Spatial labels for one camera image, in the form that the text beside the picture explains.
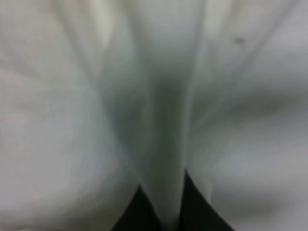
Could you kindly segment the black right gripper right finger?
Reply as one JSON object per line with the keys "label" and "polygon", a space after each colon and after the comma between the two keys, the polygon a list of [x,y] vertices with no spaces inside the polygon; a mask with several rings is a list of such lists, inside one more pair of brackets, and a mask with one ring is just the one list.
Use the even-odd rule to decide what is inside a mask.
{"label": "black right gripper right finger", "polygon": [[209,205],[185,172],[179,231],[234,231]]}

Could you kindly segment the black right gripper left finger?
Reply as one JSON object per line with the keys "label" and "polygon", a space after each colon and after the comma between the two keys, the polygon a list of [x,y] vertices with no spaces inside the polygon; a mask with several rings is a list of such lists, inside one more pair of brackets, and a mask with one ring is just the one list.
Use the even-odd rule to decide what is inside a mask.
{"label": "black right gripper left finger", "polygon": [[160,231],[160,223],[141,187],[112,231]]}

